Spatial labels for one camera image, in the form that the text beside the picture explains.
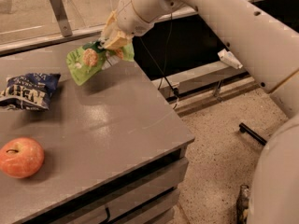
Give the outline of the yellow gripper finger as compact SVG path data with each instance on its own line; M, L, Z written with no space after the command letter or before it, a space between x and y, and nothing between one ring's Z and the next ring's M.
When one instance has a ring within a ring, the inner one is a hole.
M115 31L116 24L116 11L112 11L107 18L107 22L104 26L103 31L101 32L100 39L102 41L107 41L111 38L113 32Z
M103 47L105 49L115 50L122 48L132 42L132 36L123 31L113 30L109 34L104 34L105 42Z

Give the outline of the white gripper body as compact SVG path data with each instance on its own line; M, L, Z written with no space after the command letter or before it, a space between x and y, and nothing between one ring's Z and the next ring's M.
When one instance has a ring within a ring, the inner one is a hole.
M127 35L142 36L153 23L146 22L136 13L132 0L120 0L116 9L118 27Z

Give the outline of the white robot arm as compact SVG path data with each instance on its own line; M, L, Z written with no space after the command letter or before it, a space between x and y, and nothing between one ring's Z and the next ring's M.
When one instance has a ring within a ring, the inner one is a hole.
M118 49L163 15L192 7L286 114L263 148L247 224L299 224L299 34L246 0L120 0L101 39Z

